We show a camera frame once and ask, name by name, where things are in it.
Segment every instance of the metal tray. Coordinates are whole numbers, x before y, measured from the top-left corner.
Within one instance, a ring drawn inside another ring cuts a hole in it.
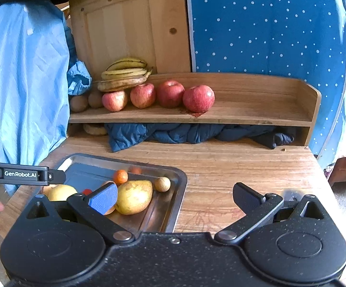
[[[55,168],[65,172],[65,184],[73,186],[77,192],[84,189],[96,190],[103,182],[112,180],[114,172],[119,169],[128,171],[129,180],[144,179],[153,182],[157,177],[168,177],[172,182],[170,190],[165,193],[153,191],[151,203],[144,211],[125,216],[115,210],[107,217],[135,236],[142,231],[173,232],[188,181],[186,174],[178,168],[81,153],[61,160]]]

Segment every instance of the wooden shelf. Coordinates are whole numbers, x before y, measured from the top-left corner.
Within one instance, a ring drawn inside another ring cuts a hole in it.
[[[166,109],[155,104],[138,109],[129,103],[119,112],[105,108],[73,113],[70,123],[224,123],[313,128],[321,95],[298,79],[237,73],[156,74],[148,81],[158,86],[178,80],[185,88],[199,84],[212,87],[213,107],[200,116],[184,108]]]

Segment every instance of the banana bunch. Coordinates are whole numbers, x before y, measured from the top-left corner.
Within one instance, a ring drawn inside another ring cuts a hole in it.
[[[102,92],[122,91],[144,83],[151,75],[152,69],[147,69],[144,60],[127,57],[111,64],[101,74],[102,81],[98,82],[98,89]]]

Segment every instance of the red apple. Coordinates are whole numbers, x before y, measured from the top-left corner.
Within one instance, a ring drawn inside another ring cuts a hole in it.
[[[109,111],[117,112],[126,106],[128,103],[128,96],[125,91],[117,91],[105,93],[102,98],[103,106]]]
[[[208,111],[214,104],[214,92],[207,85],[194,86],[185,91],[182,101],[192,112]]]
[[[158,103],[164,108],[178,107],[182,103],[184,91],[181,83],[175,80],[166,81],[157,89]]]
[[[140,109],[150,107],[156,101],[154,85],[144,83],[133,87],[130,91],[130,101]]]

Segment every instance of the dark blue cloth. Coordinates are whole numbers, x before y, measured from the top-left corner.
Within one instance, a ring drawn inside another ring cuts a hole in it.
[[[295,137],[294,127],[234,124],[189,124],[189,123],[107,123],[109,145],[113,152],[127,149],[144,140],[163,144],[199,144],[216,138],[235,141],[249,137],[270,149],[291,144]]]

